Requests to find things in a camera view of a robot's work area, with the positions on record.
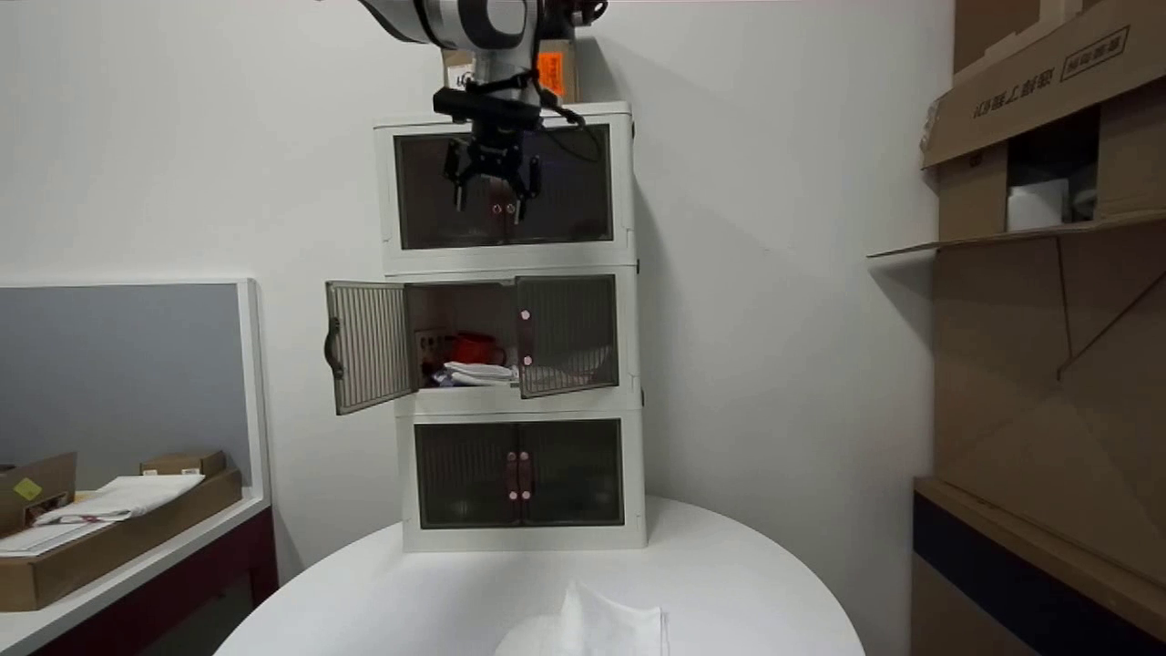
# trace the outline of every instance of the wooden shelf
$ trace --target wooden shelf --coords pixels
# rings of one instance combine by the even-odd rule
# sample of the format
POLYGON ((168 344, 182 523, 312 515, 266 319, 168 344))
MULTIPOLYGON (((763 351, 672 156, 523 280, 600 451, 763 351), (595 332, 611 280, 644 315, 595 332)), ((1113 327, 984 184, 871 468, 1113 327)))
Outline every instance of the wooden shelf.
POLYGON ((905 258, 905 254, 938 254, 938 252, 1021 244, 1021 240, 1059 240, 1059 236, 1117 235, 1117 230, 1139 230, 1139 226, 1166 226, 1166 215, 1068 223, 1055 230, 992 235, 992 236, 963 236, 963 240, 923 240, 923 244, 908 244, 908 249, 885 249, 868 258, 885 263, 885 258, 905 258))

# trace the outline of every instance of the white cabinet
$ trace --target white cabinet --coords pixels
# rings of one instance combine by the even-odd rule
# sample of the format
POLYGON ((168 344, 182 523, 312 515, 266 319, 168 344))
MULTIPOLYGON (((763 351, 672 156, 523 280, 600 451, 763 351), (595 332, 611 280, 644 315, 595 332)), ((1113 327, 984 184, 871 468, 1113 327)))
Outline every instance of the white cabinet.
POLYGON ((407 546, 641 546, 641 334, 630 122, 582 105, 523 152, 513 219, 455 209, 447 122, 374 133, 385 263, 329 280, 334 411, 407 402, 407 546))

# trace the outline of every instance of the white wall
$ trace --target white wall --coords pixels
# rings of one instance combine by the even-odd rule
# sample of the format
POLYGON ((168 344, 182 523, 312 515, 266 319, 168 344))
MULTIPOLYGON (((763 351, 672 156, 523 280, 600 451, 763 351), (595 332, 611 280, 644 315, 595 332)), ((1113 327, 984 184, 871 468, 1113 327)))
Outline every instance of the white wall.
MULTIPOLYGON (((794 546, 878 653, 908 634, 908 476, 930 374, 916 142, 949 0, 619 0, 638 118, 649 469, 794 546)), ((373 125, 432 56, 352 0, 4 0, 0 263, 243 263, 261 280, 278 510, 295 565, 401 515, 395 408, 332 418, 323 294, 374 269, 373 125)))

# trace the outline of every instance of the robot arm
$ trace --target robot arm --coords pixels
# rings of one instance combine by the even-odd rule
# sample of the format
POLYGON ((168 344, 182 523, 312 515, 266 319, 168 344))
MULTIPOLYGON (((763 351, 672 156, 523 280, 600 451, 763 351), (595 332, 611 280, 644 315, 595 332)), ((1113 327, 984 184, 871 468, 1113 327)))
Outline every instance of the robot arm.
POLYGON ((483 180, 523 209, 538 195, 538 165, 523 161, 520 135, 538 133, 544 111, 556 97, 538 89, 537 56, 545 37, 571 37, 606 16, 610 0, 359 0, 374 22, 407 43, 436 43, 441 50, 471 50, 472 73, 468 90, 441 89, 432 111, 471 122, 446 175, 458 196, 483 180))

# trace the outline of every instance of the white round table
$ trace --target white round table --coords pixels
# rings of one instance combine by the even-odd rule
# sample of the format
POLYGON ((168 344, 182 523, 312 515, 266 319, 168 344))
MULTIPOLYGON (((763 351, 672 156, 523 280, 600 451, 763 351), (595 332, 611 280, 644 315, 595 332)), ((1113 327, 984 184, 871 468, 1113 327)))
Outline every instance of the white round table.
POLYGON ((318 563, 219 649, 491 656, 568 587, 666 613, 672 656, 861 656, 838 598, 783 546, 721 515, 653 500, 644 549, 401 555, 401 526, 318 563))

